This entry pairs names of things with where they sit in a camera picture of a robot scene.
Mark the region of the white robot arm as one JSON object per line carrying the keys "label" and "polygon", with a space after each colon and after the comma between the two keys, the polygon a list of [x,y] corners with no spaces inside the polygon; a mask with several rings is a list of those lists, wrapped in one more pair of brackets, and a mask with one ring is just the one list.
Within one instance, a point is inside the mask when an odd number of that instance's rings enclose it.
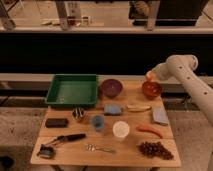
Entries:
{"label": "white robot arm", "polygon": [[151,75],[159,81],[175,77],[213,126],[213,89],[194,73],[197,67],[194,55],[171,55],[156,65]]}

